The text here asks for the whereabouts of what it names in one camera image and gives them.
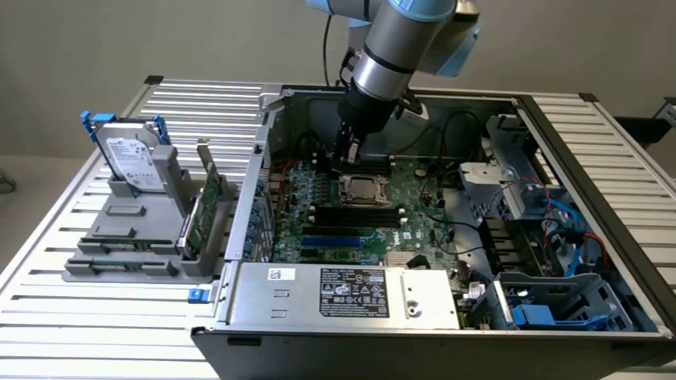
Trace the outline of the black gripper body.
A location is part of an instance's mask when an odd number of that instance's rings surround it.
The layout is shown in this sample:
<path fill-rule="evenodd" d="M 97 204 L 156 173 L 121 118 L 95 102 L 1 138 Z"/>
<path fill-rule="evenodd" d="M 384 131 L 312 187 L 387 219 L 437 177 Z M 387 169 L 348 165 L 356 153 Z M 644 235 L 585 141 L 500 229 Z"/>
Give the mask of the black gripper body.
<path fill-rule="evenodd" d="M 356 139 L 381 132 L 397 105 L 397 100 L 371 97 L 357 87 L 347 90 L 337 105 L 337 114 Z"/>

